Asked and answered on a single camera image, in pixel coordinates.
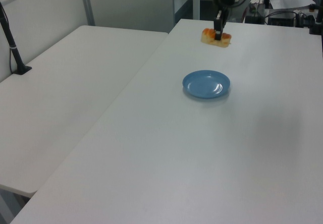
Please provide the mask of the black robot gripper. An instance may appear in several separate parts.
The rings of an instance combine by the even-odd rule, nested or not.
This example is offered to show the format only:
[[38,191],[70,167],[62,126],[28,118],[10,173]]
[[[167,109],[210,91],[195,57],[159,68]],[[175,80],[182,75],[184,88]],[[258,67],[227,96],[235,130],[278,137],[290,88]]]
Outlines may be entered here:
[[235,0],[217,0],[218,2],[218,15],[222,19],[214,20],[215,40],[220,41],[222,33],[229,16],[229,8],[235,3]]

